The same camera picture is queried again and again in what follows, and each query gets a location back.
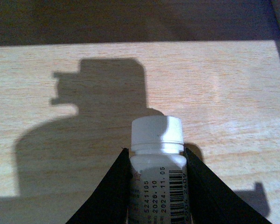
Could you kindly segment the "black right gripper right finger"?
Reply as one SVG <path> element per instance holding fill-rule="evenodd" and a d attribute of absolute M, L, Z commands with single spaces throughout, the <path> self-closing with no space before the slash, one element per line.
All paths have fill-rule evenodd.
<path fill-rule="evenodd" d="M 189 211 L 195 224 L 269 224 L 233 192 L 202 160 L 185 147 Z"/>

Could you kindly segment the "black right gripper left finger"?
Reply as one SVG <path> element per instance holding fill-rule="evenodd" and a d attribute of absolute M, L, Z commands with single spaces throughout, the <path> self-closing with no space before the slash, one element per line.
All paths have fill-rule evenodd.
<path fill-rule="evenodd" d="M 68 224 L 125 224 L 132 178 L 129 150 L 123 148 L 92 195 Z"/>

